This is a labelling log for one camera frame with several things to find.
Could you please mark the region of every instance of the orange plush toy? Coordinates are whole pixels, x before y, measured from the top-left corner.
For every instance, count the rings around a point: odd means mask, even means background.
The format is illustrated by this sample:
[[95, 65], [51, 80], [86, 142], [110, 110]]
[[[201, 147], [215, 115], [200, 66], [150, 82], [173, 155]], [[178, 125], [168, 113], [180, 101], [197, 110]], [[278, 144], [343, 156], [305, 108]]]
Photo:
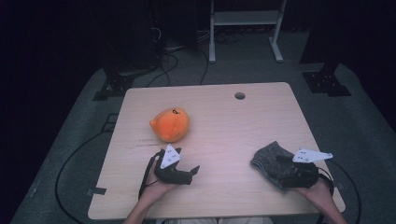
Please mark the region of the orange plush toy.
[[190, 126], [189, 115], [179, 107], [169, 108], [149, 122], [152, 131], [166, 143], [176, 142]]

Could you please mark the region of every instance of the person's left hand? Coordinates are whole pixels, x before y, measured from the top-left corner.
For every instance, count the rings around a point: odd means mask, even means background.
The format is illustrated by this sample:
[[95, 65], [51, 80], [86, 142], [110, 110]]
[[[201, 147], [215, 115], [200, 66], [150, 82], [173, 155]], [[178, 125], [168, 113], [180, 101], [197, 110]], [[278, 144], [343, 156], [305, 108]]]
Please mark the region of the person's left hand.
[[177, 184], [165, 184], [161, 180], [158, 180], [158, 177], [154, 174], [156, 164], [157, 161], [155, 161], [151, 166], [148, 174], [148, 181], [146, 183], [146, 185], [148, 186], [145, 188], [140, 198], [140, 200], [145, 199], [148, 200], [150, 203], [157, 202], [167, 192], [179, 186]]

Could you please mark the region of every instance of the light wood surface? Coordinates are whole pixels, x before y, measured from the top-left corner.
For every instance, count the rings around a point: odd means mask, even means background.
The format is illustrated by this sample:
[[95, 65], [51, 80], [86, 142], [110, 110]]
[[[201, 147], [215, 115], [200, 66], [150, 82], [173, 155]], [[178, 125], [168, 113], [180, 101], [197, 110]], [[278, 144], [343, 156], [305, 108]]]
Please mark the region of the light wood surface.
[[[243, 100], [234, 97], [246, 95]], [[89, 217], [125, 218], [137, 202], [146, 166], [166, 144], [149, 121], [166, 108], [179, 106], [190, 115], [178, 170], [200, 165], [189, 186], [169, 192], [148, 211], [150, 218], [253, 217], [317, 212], [293, 191], [282, 193], [249, 162], [262, 147], [277, 141], [295, 153], [318, 150], [317, 143], [287, 83], [163, 87], [128, 90], [113, 133]], [[325, 162], [316, 162], [328, 170]], [[338, 208], [345, 209], [338, 192]]]

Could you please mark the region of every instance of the wooden table top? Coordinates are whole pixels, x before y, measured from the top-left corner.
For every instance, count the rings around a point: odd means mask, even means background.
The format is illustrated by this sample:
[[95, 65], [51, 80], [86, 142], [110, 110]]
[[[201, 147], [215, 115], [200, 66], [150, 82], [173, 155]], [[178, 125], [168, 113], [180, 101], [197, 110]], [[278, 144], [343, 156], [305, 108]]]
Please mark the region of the wooden table top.
[[[282, 193], [250, 166], [254, 153], [274, 141], [292, 153], [299, 147], [318, 150], [289, 84], [253, 83], [128, 90], [97, 183], [106, 193], [93, 195], [90, 218], [128, 216], [149, 159], [167, 145], [154, 134], [149, 121], [170, 107], [184, 108], [191, 122], [187, 134], [172, 144], [182, 148], [177, 169], [201, 168], [191, 185], [155, 203], [148, 218], [317, 212], [303, 197], [294, 191]], [[324, 161], [316, 165], [328, 171]], [[334, 200], [344, 211], [338, 190]]]

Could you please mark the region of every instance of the white triangular tracker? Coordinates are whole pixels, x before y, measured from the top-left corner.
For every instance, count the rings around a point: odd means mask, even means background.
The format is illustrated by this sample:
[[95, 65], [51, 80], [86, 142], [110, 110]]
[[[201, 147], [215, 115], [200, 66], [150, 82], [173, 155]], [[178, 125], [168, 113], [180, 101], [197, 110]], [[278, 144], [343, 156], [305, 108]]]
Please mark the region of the white triangular tracker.
[[332, 153], [319, 152], [300, 148], [294, 155], [294, 162], [309, 163], [314, 161], [323, 161], [332, 158]]
[[171, 144], [168, 144], [163, 155], [163, 162], [161, 162], [161, 169], [164, 169], [173, 163], [180, 161], [181, 156], [175, 151]]

